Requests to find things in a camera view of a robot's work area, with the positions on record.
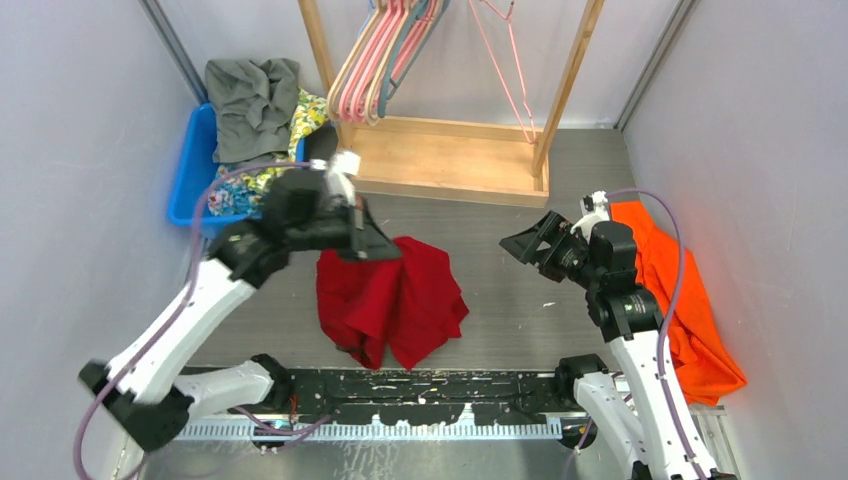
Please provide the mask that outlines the red skirt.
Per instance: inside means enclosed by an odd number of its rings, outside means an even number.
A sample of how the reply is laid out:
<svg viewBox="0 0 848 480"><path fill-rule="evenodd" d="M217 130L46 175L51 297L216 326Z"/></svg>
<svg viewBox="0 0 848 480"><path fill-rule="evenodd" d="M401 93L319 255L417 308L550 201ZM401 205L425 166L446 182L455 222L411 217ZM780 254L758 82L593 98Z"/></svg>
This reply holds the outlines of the red skirt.
<svg viewBox="0 0 848 480"><path fill-rule="evenodd" d="M448 340L462 336L469 314L445 251L404 236L401 257L351 262L334 251L316 263L319 323L335 347L379 370L389 349L411 370Z"/></svg>

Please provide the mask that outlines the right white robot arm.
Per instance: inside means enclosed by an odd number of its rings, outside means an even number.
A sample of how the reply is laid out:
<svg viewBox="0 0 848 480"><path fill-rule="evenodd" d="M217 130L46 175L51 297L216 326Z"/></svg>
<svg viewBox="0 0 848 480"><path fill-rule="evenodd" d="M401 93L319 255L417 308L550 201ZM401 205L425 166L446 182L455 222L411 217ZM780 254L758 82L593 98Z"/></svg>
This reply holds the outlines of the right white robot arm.
<svg viewBox="0 0 848 480"><path fill-rule="evenodd" d="M729 479L698 432L660 335L662 312L637 280L632 229L605 213L571 223L549 211L500 246L545 278L585 291L590 319L618 361L631 400L596 354L563 358L555 396L567 410L584 409L612 448L627 479Z"/></svg>

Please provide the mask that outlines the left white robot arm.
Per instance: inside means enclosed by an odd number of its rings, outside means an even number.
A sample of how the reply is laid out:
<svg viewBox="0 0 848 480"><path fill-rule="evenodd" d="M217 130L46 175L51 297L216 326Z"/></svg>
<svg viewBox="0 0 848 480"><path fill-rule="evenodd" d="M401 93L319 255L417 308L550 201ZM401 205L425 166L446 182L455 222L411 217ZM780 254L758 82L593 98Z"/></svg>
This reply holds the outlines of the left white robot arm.
<svg viewBox="0 0 848 480"><path fill-rule="evenodd" d="M246 405L289 406L289 372L267 354L230 368L185 375L187 361L291 254L331 250L344 260L400 257L348 174L291 169L274 180L259 213L225 227L192 279L148 329L109 362L88 362L79 378L146 453L162 449L193 419Z"/></svg>

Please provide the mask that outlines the grey-blue hanger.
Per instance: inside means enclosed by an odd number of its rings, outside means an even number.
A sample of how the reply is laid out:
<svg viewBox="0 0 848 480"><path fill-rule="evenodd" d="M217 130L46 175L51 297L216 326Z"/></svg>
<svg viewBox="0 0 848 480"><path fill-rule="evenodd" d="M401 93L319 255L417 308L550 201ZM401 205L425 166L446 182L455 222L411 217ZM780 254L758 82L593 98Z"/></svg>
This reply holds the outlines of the grey-blue hanger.
<svg viewBox="0 0 848 480"><path fill-rule="evenodd" d="M386 116L415 60L442 19L448 1L390 1L387 20L378 25L377 39L368 48L365 84L354 96L358 121L376 124Z"/></svg>

